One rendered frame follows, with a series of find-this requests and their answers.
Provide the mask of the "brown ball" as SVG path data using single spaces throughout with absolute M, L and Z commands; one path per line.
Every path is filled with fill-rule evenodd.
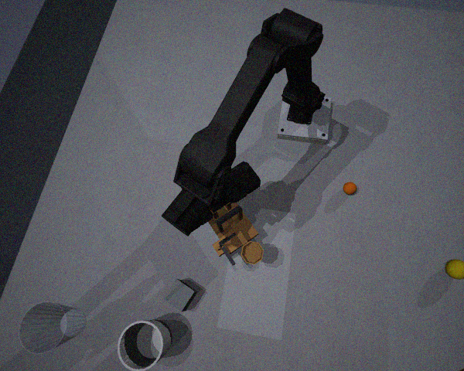
M 356 190 L 357 190 L 357 186 L 353 182 L 347 182 L 343 186 L 343 191 L 348 195 L 354 194 Z

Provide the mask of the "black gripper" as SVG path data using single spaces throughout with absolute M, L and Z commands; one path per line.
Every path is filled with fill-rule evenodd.
M 228 180 L 228 189 L 226 193 L 218 200 L 215 200 L 204 217 L 196 225 L 194 230 L 213 218 L 213 214 L 210 212 L 210 210 L 215 213 L 229 202 L 237 203 L 245 196 L 247 196 L 247 194 L 250 194 L 255 189 L 259 188 L 260 184 L 260 178 L 247 162 L 241 162 L 240 164 L 233 167 L 231 169 L 230 178 Z

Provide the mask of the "yellow-green ball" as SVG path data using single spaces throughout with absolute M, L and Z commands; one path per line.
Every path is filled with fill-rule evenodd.
M 447 274 L 455 279 L 464 278 L 464 262 L 461 260 L 450 260 L 446 266 L 445 270 Z

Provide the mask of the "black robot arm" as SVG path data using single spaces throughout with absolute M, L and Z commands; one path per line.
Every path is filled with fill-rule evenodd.
M 236 141 L 275 73 L 286 69 L 287 121 L 311 124 L 326 95 L 312 82 L 312 57 L 322 39 L 322 24 L 287 8 L 263 21 L 212 121 L 180 153 L 173 181 L 182 191 L 162 214 L 165 220 L 189 236 L 226 193 Z

